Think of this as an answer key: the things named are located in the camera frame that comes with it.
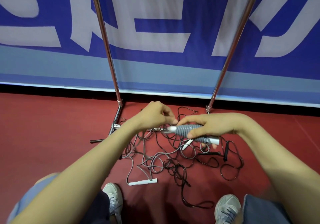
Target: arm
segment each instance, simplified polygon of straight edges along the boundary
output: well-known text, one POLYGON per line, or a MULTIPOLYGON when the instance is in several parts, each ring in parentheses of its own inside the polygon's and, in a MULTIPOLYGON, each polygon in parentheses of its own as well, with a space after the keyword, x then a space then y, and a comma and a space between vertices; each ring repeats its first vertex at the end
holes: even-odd
POLYGON ((204 134, 238 134, 250 147, 282 200, 294 223, 320 220, 320 175, 279 144, 253 119, 238 113, 196 115, 178 125, 197 122, 203 127, 190 132, 194 138, 204 134))
POLYGON ((177 122, 170 108, 151 102, 60 173, 11 223, 78 223, 132 137, 139 131, 177 122))

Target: sneaker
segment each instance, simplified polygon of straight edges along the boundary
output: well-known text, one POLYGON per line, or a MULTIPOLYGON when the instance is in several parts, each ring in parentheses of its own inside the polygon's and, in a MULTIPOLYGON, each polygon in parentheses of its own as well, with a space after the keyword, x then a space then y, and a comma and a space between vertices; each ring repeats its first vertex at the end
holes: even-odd
POLYGON ((105 192, 109 196, 110 216, 115 215, 117 223, 122 224, 121 211, 122 211, 122 206, 123 206, 123 198, 122 198, 122 193, 121 193, 119 186, 116 184, 113 184, 113 183, 108 183, 104 186, 102 191, 105 192))
POLYGON ((241 204, 236 196, 227 194, 219 199, 214 209, 216 224, 232 223, 241 208, 241 204))

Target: left hand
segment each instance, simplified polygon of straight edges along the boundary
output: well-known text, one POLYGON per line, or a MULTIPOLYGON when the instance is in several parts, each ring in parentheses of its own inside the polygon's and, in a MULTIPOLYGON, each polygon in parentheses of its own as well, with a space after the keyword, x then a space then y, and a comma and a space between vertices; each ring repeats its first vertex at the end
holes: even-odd
POLYGON ((150 102, 141 112, 130 119, 139 132, 164 124, 176 125, 178 120, 172 110, 159 101, 150 102))

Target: hand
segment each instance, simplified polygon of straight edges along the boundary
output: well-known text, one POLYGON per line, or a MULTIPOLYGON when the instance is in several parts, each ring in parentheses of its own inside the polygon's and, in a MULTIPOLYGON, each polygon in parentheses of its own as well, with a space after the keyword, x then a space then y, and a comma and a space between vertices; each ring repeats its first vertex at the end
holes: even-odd
POLYGON ((237 133, 244 117, 247 116, 241 113, 190 115, 179 121, 177 126, 189 122, 195 122, 203 125, 200 128, 191 130, 187 135, 189 139, 197 138, 202 135, 221 136, 225 133, 237 133))
POLYGON ((139 132, 164 124, 176 125, 178 123, 171 109, 159 101, 150 102, 131 120, 135 122, 139 132))

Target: chrome pole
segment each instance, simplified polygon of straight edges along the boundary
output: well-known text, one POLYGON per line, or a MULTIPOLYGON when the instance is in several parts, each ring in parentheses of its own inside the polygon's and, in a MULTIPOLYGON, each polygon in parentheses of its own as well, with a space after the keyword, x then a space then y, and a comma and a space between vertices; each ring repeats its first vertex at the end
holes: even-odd
POLYGON ((106 56, 108 57, 110 72, 111 72, 111 76, 112 76, 112 80, 113 80, 113 84, 114 84, 115 94, 117 95, 118 105, 119 105, 119 107, 122 107, 122 99, 120 97, 120 92, 119 92, 118 82, 117 82, 117 78, 116 78, 115 68, 114 68, 112 57, 111 57, 111 53, 110 53, 109 40, 108 40, 106 27, 105 27, 103 16, 102 16, 100 2, 99 2, 99 0, 93 0, 93 2, 94 2, 94 7, 95 7, 96 12, 97 12, 97 17, 98 17, 98 21, 99 21, 99 25, 100 25, 102 39, 103 39, 103 42, 104 42, 104 46, 106 48, 106 53, 107 53, 106 56))
POLYGON ((241 37, 241 34, 243 32, 243 29, 247 23, 247 20, 250 16, 250 13, 251 13, 251 10, 252 10, 252 7, 254 6, 254 3, 256 2, 256 0, 248 0, 248 3, 247 3, 247 6, 243 12, 243 15, 242 15, 242 18, 240 20, 240 24, 238 26, 238 29, 237 29, 237 32, 233 38, 233 41, 232 41, 232 44, 231 44, 231 48, 229 50, 229 53, 228 53, 228 56, 226 58, 226 62, 224 63, 224 66, 220 72, 220 75, 219 75, 219 78, 218 78, 218 82, 217 82, 217 85, 216 87, 214 88, 214 92, 212 94, 212 97, 210 99, 210 102, 209 102, 209 105, 207 105, 206 107, 206 112, 207 113, 210 113, 210 109, 212 108, 212 105, 214 104, 214 100, 216 99, 216 96, 218 94, 218 90, 221 86, 221 83, 222 83, 222 80, 226 74, 226 71, 229 67, 229 64, 230 64, 230 61, 232 59, 232 56, 234 54, 234 51, 236 50, 236 47, 238 45, 238 42, 239 42, 239 39, 241 37))

